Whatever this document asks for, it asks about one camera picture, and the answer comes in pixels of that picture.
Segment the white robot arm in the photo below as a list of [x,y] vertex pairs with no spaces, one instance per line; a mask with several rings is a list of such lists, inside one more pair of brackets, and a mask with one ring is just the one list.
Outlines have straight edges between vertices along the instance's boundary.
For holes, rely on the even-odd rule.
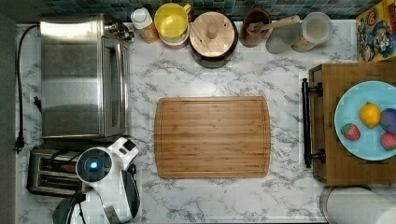
[[52,214],[53,224],[126,224],[139,209],[134,180],[135,144],[124,137],[109,147],[92,147],[79,157],[76,173],[82,189],[62,200]]

